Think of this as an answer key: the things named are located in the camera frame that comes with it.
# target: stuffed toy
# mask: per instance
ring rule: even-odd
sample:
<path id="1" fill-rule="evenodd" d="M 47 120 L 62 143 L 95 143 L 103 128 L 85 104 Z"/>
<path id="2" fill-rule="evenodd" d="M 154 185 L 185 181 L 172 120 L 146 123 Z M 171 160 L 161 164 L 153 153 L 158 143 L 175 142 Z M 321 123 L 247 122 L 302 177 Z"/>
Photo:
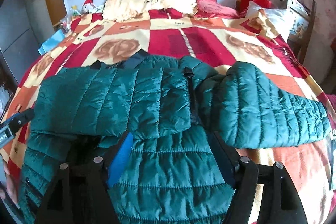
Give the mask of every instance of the stuffed toy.
<path id="1" fill-rule="evenodd" d="M 83 14 L 102 13 L 103 9 L 104 9 L 104 5 L 100 5 L 96 7 L 93 4 L 93 0 L 86 0 L 83 4 L 82 12 Z"/>

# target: hand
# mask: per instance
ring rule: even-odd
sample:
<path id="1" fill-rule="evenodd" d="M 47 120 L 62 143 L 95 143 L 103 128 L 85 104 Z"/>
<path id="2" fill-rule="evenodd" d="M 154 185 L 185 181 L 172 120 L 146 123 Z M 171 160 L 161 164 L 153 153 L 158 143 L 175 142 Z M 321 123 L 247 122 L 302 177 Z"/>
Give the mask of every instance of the hand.
<path id="1" fill-rule="evenodd" d="M 9 195 L 9 197 L 13 200 L 15 204 L 17 204 L 18 197 L 17 197 L 17 188 L 16 188 L 16 182 L 14 178 L 11 176 L 9 169 L 8 169 L 8 164 L 5 160 L 3 160 L 3 167 L 4 171 L 6 174 L 6 192 Z M 0 198 L 5 199 L 6 195 L 4 192 L 4 189 L 0 188 Z"/>

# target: green puffer jacket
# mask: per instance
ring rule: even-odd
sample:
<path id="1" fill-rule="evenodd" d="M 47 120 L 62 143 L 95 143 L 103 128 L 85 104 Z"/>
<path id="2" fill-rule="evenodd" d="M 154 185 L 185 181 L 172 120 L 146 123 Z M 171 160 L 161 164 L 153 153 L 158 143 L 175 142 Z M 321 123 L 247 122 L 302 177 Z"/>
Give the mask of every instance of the green puffer jacket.
<path id="1" fill-rule="evenodd" d="M 195 74 L 204 128 L 190 119 L 185 67 Z M 331 130 L 320 102 L 278 89 L 254 65 L 236 62 L 224 76 L 192 57 L 148 56 L 136 69 L 63 69 L 44 80 L 35 113 L 19 191 L 28 223 L 35 216 L 27 197 L 41 200 L 27 177 L 44 194 L 61 163 L 103 155 L 125 131 L 134 145 L 109 195 L 121 223 L 135 224 L 222 222 L 234 191 L 206 131 L 236 148 L 270 148 L 315 142 Z"/>

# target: jacket zipper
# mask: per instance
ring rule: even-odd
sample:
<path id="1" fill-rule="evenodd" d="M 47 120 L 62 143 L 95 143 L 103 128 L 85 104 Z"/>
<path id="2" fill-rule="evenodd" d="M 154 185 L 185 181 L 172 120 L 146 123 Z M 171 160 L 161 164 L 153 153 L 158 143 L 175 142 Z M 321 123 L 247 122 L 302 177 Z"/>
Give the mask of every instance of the jacket zipper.
<path id="1" fill-rule="evenodd" d="M 30 183 L 28 177 L 25 179 L 25 185 L 36 197 L 38 197 L 39 199 L 43 198 L 43 195 Z"/>
<path id="2" fill-rule="evenodd" d="M 26 197 L 26 201 L 27 201 L 27 205 L 30 209 L 30 211 L 36 215 L 37 211 L 38 211 L 38 207 L 36 206 L 36 204 L 31 200 L 31 198 L 28 196 L 28 191 L 25 190 L 25 197 Z"/>

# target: rose pattern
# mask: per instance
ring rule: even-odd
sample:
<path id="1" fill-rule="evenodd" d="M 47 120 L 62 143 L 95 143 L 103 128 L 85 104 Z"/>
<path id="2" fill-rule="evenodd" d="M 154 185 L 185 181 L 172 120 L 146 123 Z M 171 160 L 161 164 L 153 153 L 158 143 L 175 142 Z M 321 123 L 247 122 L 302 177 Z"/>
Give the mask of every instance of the rose pattern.
<path id="1" fill-rule="evenodd" d="M 101 44 L 93 55 L 98 60 L 113 59 L 114 63 L 118 63 L 136 53 L 139 46 L 139 41 L 135 39 L 111 39 Z"/>
<path id="2" fill-rule="evenodd" d="M 247 25 L 249 25 L 250 27 L 256 30 L 262 30 L 263 21 L 259 17 L 254 17 L 247 23 Z"/>
<path id="3" fill-rule="evenodd" d="M 37 77 L 39 77 L 53 61 L 54 58 L 51 57 L 50 53 L 46 53 L 34 66 L 33 73 L 37 74 Z"/>
<path id="4" fill-rule="evenodd" d="M 102 31 L 102 30 L 104 30 L 104 26 L 103 26 L 103 25 L 96 25 L 96 26 L 94 26 L 94 27 L 91 29 L 91 31 L 90 31 L 90 33 L 89 33 L 89 36 L 90 36 L 90 35 L 93 35 L 93 34 L 96 34 L 96 33 L 100 32 L 100 31 Z"/>
<path id="5" fill-rule="evenodd" d="M 65 39 L 63 39 L 58 45 L 57 47 L 68 47 L 72 44 L 72 42 L 74 42 L 76 39 L 76 37 L 73 36 L 68 36 Z"/>
<path id="6" fill-rule="evenodd" d="M 130 28 L 139 28 L 139 26 L 130 26 L 130 25 L 123 25 L 119 28 L 119 30 L 127 30 L 127 29 L 130 29 Z"/>
<path id="7" fill-rule="evenodd" d="M 258 46 L 252 43 L 244 42 L 233 36 L 229 36 L 227 39 L 231 45 L 242 48 L 246 53 L 259 57 L 265 60 L 267 63 L 275 64 L 273 58 L 262 46 Z"/>
<path id="8" fill-rule="evenodd" d="M 133 19 L 142 19 L 142 14 L 138 14 L 138 15 L 136 15 L 135 17 L 133 17 Z"/>

